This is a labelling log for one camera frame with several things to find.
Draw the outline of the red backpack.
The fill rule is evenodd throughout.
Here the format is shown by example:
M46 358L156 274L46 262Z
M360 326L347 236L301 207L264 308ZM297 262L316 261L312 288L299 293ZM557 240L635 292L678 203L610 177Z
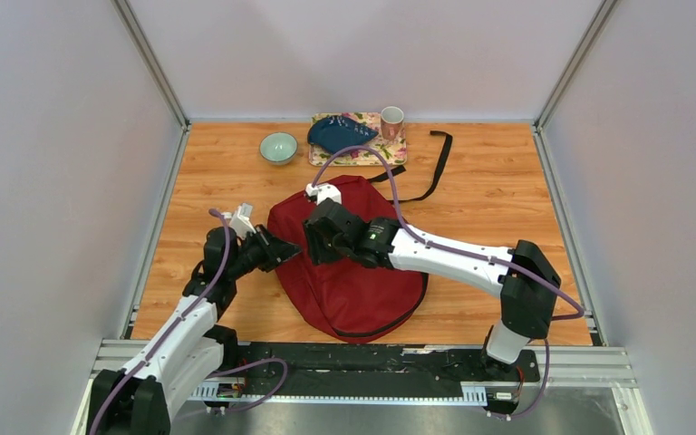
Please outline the red backpack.
M303 229L314 208L299 191L272 206L267 220L274 236L303 250L275 270L299 314L314 328L347 343L369 343L401 326L423 301L428 275L364 268L347 258L314 265Z

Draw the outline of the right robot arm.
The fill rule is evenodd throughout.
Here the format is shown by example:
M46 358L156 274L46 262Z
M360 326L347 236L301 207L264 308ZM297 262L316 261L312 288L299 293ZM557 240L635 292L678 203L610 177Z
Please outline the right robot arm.
M303 227L316 265L348 258L365 268L443 276L496 297L500 318L480 355L482 371L491 379L506 378L523 348L548 336L559 282L530 242L521 240L513 248L471 245L421 233L398 218L365 221L331 199L319 203Z

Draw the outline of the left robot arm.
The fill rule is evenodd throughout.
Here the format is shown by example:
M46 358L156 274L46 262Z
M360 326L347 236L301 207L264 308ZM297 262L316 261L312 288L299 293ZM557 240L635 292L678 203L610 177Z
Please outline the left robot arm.
M169 320L120 369L94 379L86 433L168 434L211 373L228 376L239 367L237 333L217 324L237 294L237 280L256 269L270 272L300 252L262 225L243 236L228 226L209 230Z

